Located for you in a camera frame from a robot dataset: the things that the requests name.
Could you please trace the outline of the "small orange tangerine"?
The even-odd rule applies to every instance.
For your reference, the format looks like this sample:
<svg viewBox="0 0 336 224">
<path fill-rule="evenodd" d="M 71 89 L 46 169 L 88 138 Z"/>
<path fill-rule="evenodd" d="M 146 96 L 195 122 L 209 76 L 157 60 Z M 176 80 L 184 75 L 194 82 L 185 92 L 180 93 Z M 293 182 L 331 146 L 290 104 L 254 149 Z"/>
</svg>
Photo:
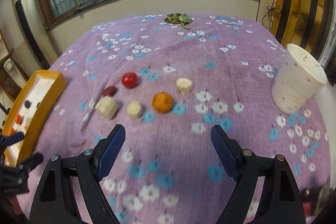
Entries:
<svg viewBox="0 0 336 224">
<path fill-rule="evenodd" d="M 21 115 L 19 115 L 19 114 L 17 113 L 17 114 L 15 114 L 14 121 L 15 121 L 16 124 L 21 125 L 22 122 L 23 122 L 23 118 L 22 118 Z"/>
</svg>

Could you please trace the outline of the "dark purple plum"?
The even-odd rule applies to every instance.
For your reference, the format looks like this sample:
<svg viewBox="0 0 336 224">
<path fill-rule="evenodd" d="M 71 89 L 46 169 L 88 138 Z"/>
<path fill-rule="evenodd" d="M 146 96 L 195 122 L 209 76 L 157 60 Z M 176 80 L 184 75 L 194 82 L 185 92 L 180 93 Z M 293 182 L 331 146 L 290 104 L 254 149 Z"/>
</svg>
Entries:
<svg viewBox="0 0 336 224">
<path fill-rule="evenodd" d="M 31 102 L 29 100 L 25 100 L 24 106 L 25 106 L 25 108 L 29 109 L 30 106 L 31 106 Z"/>
</svg>

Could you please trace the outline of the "large beige sugarcane chunk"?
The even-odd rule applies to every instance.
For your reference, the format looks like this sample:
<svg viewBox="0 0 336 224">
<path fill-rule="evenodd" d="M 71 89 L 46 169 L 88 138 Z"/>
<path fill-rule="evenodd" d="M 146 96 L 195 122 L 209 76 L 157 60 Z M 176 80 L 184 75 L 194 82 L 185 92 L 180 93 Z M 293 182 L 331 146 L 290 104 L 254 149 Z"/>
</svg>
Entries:
<svg viewBox="0 0 336 224">
<path fill-rule="evenodd" d="M 112 119 L 118 110 L 118 102 L 111 96 L 104 96 L 94 108 L 104 118 Z"/>
</svg>

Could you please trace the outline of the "red jujube date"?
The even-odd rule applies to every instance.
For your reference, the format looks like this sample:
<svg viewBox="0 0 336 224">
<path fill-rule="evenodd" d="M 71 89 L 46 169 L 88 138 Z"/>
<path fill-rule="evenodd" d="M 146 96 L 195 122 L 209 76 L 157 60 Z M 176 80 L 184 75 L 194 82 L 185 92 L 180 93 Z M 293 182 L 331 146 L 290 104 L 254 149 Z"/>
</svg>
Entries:
<svg viewBox="0 0 336 224">
<path fill-rule="evenodd" d="M 106 97 L 106 96 L 113 97 L 116 93 L 117 93 L 117 88 L 112 85 L 103 90 L 102 96 L 103 97 Z"/>
</svg>

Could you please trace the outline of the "red cherry tomato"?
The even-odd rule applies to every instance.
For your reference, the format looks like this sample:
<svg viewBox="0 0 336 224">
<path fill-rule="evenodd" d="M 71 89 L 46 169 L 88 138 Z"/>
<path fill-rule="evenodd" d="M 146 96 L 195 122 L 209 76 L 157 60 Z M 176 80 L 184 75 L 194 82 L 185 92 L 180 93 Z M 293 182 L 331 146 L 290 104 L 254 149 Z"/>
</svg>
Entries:
<svg viewBox="0 0 336 224">
<path fill-rule="evenodd" d="M 138 85 L 138 76 L 133 72 L 128 72 L 123 75 L 121 82 L 128 89 L 135 88 Z"/>
</svg>

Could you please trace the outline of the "large orange tangerine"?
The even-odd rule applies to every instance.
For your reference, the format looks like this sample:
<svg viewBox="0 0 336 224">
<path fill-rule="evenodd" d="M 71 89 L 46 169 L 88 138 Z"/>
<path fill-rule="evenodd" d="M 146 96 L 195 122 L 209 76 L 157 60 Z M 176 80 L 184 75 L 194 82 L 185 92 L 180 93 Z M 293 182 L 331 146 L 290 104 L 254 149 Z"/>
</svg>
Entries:
<svg viewBox="0 0 336 224">
<path fill-rule="evenodd" d="M 159 113 L 168 113 L 173 107 L 173 97 L 169 93 L 160 92 L 152 99 L 153 108 Z"/>
</svg>

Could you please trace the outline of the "small white sugarcane piece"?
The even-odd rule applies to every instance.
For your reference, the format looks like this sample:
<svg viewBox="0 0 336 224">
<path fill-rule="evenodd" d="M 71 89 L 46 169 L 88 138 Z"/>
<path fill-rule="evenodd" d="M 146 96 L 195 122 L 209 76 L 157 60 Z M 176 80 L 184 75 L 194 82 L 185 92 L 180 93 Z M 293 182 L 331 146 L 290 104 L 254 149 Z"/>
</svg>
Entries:
<svg viewBox="0 0 336 224">
<path fill-rule="evenodd" d="M 187 78 L 179 78 L 176 80 L 177 92 L 181 94 L 190 93 L 193 89 L 193 83 Z"/>
</svg>

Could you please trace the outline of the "yellow-rimmed white foam tray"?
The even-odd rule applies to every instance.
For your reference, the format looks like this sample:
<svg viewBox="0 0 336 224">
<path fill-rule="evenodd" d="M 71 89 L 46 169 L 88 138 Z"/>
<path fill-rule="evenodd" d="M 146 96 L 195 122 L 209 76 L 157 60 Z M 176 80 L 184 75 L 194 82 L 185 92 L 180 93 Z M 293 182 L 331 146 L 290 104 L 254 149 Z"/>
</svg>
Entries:
<svg viewBox="0 0 336 224">
<path fill-rule="evenodd" d="M 66 78 L 59 71 L 36 71 L 27 81 L 3 125 L 5 136 L 11 127 L 25 135 L 22 141 L 5 149 L 5 157 L 10 166 L 16 166 L 32 154 L 45 121 L 66 85 Z M 25 100 L 31 102 L 29 109 L 24 106 Z M 14 121 L 17 113 L 23 118 L 21 125 Z"/>
</svg>

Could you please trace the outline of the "white standing air conditioner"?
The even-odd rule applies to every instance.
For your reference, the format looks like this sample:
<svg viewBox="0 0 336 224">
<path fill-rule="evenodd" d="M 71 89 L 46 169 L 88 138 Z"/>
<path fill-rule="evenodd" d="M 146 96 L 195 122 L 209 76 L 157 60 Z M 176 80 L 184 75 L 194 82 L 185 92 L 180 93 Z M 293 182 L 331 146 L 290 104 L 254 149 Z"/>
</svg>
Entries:
<svg viewBox="0 0 336 224">
<path fill-rule="evenodd" d="M 12 4 L 22 36 L 33 57 L 42 69 L 50 69 L 58 54 L 47 35 L 35 1 L 12 0 Z"/>
</svg>

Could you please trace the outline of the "white patterned paper cup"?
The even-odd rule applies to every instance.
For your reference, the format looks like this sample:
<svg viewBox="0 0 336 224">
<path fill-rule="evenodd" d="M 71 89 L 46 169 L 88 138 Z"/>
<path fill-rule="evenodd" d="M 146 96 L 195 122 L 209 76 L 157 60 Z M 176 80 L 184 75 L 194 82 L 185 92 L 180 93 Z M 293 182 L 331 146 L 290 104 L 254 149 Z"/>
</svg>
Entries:
<svg viewBox="0 0 336 224">
<path fill-rule="evenodd" d="M 288 44 L 271 89 L 273 102 L 285 114 L 298 112 L 328 82 L 319 62 L 306 50 Z"/>
</svg>

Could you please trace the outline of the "purple floral tablecloth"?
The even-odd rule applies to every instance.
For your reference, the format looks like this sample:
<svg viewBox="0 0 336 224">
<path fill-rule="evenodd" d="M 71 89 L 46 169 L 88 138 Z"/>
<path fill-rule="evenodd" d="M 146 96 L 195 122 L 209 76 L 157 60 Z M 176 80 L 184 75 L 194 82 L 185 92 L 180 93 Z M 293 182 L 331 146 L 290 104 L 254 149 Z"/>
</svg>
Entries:
<svg viewBox="0 0 336 224">
<path fill-rule="evenodd" d="M 67 79 L 36 145 L 53 154 L 76 156 L 106 137 L 116 124 L 126 140 L 109 176 L 101 182 L 121 223 L 215 223 L 235 186 L 210 139 L 213 125 L 243 147 L 265 157 L 283 154 L 300 189 L 330 176 L 330 149 L 321 112 L 310 101 L 282 114 L 270 91 L 285 49 L 263 26 L 229 16 L 193 15 L 190 30 L 163 15 L 136 16 L 95 26 L 52 65 Z M 121 79 L 133 72 L 138 85 Z M 176 80 L 193 83 L 177 92 Z M 115 86 L 112 119 L 95 106 Z M 174 100 L 157 112 L 155 94 Z M 131 101 L 142 106 L 129 118 Z"/>
</svg>

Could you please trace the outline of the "green leafy vegetable bunch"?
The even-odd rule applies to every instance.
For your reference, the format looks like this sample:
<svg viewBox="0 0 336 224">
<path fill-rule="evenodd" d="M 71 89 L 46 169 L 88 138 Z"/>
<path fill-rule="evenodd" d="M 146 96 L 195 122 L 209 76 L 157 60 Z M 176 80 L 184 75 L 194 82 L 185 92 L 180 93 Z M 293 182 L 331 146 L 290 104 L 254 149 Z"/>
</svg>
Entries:
<svg viewBox="0 0 336 224">
<path fill-rule="evenodd" d="M 194 20 L 187 14 L 170 13 L 167 14 L 164 21 L 173 25 L 181 25 L 184 29 L 190 30 L 188 24 L 191 24 Z"/>
</svg>

